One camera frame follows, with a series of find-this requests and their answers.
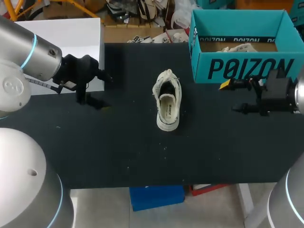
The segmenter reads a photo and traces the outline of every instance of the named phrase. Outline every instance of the cardboard box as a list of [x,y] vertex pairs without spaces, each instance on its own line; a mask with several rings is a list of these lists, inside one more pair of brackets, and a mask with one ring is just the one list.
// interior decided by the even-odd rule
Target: cardboard box
[[234,0],[197,0],[197,4],[204,10],[216,10],[227,6]]
[[304,0],[294,0],[290,11],[290,18],[294,26],[304,24]]
[[[200,41],[206,48],[214,42],[221,46],[226,42],[250,42],[266,50],[213,52],[219,49],[215,47],[207,52],[201,49]],[[304,63],[304,43],[283,10],[194,10],[189,49],[196,83],[223,83],[250,75],[267,78],[271,69],[279,67],[294,79]]]

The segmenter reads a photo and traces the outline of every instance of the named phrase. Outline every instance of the blue led ring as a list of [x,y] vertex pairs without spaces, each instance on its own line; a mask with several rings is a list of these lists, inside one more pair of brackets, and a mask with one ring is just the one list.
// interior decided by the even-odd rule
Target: blue led ring
[[34,40],[33,40],[33,46],[32,46],[32,49],[27,57],[27,59],[24,61],[24,63],[21,65],[21,69],[23,69],[26,64],[29,62],[30,58],[32,57],[33,53],[34,53],[34,50],[35,50],[35,47],[37,45],[37,36],[36,34],[34,34]]
[[55,220],[56,220],[56,218],[57,218],[57,216],[58,216],[58,214],[59,214],[59,211],[60,211],[60,208],[61,208],[61,204],[62,204],[62,199],[63,199],[63,187],[62,187],[62,182],[61,182],[61,179],[60,179],[59,176],[58,176],[58,178],[59,178],[59,182],[60,182],[60,186],[61,186],[61,199],[60,199],[60,203],[59,203],[59,206],[58,206],[58,210],[57,210],[55,216],[53,217],[52,221],[50,222],[50,224],[47,226],[47,228],[50,228],[50,227],[53,225],[53,223],[55,222]]

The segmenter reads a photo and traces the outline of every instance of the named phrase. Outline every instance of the black table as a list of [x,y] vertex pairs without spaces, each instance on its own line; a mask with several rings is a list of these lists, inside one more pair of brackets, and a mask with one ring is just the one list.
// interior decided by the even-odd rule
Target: black table
[[[274,182],[303,152],[304,115],[232,112],[254,93],[195,84],[188,44],[106,44],[105,58],[115,83],[93,95],[111,108],[80,106],[75,94],[37,95],[0,122],[33,137],[69,188]],[[152,96],[168,68],[183,96],[171,133],[157,127]]]

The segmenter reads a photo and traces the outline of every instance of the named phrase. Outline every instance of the floor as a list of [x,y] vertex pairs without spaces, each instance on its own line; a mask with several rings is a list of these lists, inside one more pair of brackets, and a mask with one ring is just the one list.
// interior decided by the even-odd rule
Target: floor
[[[250,184],[256,203],[274,184]],[[181,204],[133,212],[129,188],[72,190],[77,200],[75,228],[243,228],[235,185],[193,197]],[[267,220],[260,228],[269,228]]]

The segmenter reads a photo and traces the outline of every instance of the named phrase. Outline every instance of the shoe sole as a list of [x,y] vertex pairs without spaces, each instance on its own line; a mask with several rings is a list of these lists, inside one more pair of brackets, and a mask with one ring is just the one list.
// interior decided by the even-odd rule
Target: shoe sole
[[161,130],[163,130],[165,132],[174,131],[179,126],[179,123],[180,123],[180,113],[178,114],[176,121],[174,123],[172,123],[172,124],[165,124],[165,123],[163,123],[161,121],[161,119],[160,119],[160,114],[157,113],[156,123],[157,123],[157,126]]

